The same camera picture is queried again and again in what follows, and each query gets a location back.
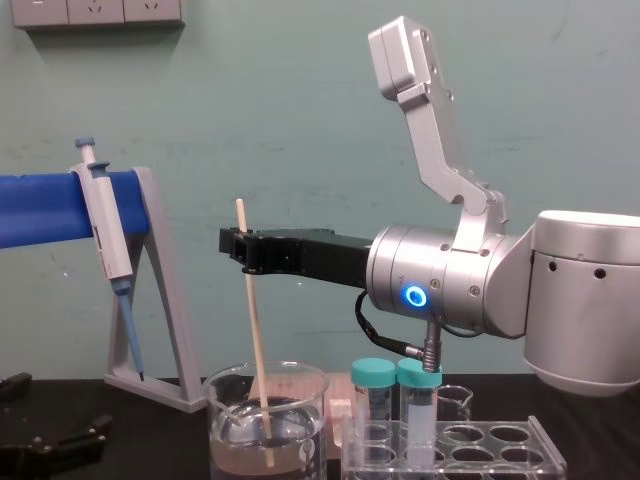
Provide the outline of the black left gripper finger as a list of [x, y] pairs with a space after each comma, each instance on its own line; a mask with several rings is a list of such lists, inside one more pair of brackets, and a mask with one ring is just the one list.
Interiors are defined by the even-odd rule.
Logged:
[[1, 414], [2, 469], [72, 469], [102, 459], [113, 417], [101, 415], [77, 432], [46, 435], [25, 417]]
[[32, 375], [21, 372], [1, 380], [0, 401], [18, 401], [26, 398], [31, 389]]

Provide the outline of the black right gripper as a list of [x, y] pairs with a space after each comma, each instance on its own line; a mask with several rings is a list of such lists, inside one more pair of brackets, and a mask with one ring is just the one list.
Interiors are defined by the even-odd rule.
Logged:
[[371, 239], [337, 234], [329, 229], [263, 230], [221, 228], [219, 252], [241, 258], [244, 273], [295, 274], [365, 289]]

